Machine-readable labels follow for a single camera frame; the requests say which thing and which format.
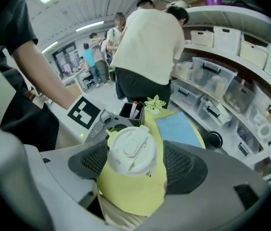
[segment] white cup lid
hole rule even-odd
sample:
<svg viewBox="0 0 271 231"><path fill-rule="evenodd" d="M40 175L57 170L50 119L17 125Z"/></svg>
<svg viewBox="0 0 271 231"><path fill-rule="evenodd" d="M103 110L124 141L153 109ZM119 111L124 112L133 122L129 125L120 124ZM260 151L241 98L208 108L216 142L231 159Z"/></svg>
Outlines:
<svg viewBox="0 0 271 231"><path fill-rule="evenodd" d="M110 147L109 166L117 173L138 176L147 173L156 162L156 144L143 125L124 128Z"/></svg>

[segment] small plant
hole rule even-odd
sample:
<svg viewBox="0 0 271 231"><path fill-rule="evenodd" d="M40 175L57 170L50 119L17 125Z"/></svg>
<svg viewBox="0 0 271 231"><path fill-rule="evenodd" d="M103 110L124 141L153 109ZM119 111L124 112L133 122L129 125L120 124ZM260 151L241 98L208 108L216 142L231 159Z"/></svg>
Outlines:
<svg viewBox="0 0 271 231"><path fill-rule="evenodd" d="M148 110L152 114L160 112L160 109L166 104L165 101L159 100L159 96L156 95L154 99L147 98L148 101L145 101L145 110Z"/></svg>

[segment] blue shirt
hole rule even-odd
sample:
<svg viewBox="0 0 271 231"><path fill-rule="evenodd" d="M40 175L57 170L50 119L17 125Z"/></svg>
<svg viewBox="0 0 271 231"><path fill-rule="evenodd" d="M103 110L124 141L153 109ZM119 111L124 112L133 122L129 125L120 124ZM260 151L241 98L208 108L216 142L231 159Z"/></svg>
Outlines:
<svg viewBox="0 0 271 231"><path fill-rule="evenodd" d="M95 65L94 56L91 49L84 50L83 59L87 61L87 65L89 67L92 67Z"/></svg>

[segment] black shirt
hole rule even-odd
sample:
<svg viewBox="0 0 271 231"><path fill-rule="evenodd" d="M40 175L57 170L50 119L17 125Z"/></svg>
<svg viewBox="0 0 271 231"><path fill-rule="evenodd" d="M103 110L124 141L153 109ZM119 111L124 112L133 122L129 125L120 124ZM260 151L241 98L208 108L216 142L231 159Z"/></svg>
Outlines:
<svg viewBox="0 0 271 231"><path fill-rule="evenodd" d="M10 0L0 14L0 71L16 90L0 128L17 136L22 143L31 144L40 151L55 148L59 122L56 116L44 105L38 108L24 93L27 87L17 69L7 65L2 52L6 48L12 54L28 41L37 44L25 0Z"/></svg>

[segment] hair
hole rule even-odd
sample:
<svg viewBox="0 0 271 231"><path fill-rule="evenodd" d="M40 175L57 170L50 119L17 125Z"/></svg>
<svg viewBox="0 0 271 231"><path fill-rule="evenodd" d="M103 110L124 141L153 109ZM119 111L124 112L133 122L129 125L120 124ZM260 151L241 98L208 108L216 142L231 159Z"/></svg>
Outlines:
<svg viewBox="0 0 271 231"><path fill-rule="evenodd" d="M117 20L120 20L120 19L125 19L125 16L123 15L122 12L117 12L115 17L114 17L114 20L117 21Z"/></svg>
<svg viewBox="0 0 271 231"><path fill-rule="evenodd" d="M91 33L91 34L89 35L89 38L92 39L92 38L95 37L95 36L97 36L97 33Z"/></svg>
<svg viewBox="0 0 271 231"><path fill-rule="evenodd" d="M151 6L153 6L155 8L155 4L152 0L139 0L137 3L136 3L136 6L137 7L140 7L141 5L144 5L146 3L149 3Z"/></svg>
<svg viewBox="0 0 271 231"><path fill-rule="evenodd" d="M87 49L89 48L88 43L84 43L84 44L83 44L83 48L84 48L85 50L87 50Z"/></svg>
<svg viewBox="0 0 271 231"><path fill-rule="evenodd" d="M171 6L170 8L167 9L166 13L174 15L178 21L185 19L184 24L186 24L189 21L188 12L184 8Z"/></svg>

